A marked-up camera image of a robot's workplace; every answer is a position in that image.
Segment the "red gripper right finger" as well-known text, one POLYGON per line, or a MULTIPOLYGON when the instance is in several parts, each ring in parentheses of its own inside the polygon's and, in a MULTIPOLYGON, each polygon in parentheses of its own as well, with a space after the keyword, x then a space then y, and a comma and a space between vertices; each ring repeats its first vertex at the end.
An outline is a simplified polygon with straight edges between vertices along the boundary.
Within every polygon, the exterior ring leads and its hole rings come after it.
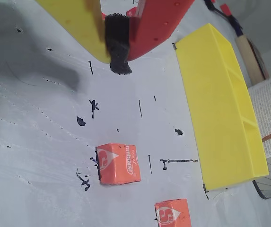
POLYGON ((192 4, 191 0, 140 0, 134 16, 107 15, 105 44, 111 71, 130 74, 128 63, 167 40, 192 4))

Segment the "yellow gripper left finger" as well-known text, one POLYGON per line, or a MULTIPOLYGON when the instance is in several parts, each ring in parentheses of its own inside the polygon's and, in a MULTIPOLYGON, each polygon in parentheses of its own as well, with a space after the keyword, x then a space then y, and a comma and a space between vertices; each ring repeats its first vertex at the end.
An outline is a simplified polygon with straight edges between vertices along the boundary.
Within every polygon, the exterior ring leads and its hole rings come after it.
POLYGON ((97 60, 110 62, 99 0, 38 0, 37 3, 97 60))

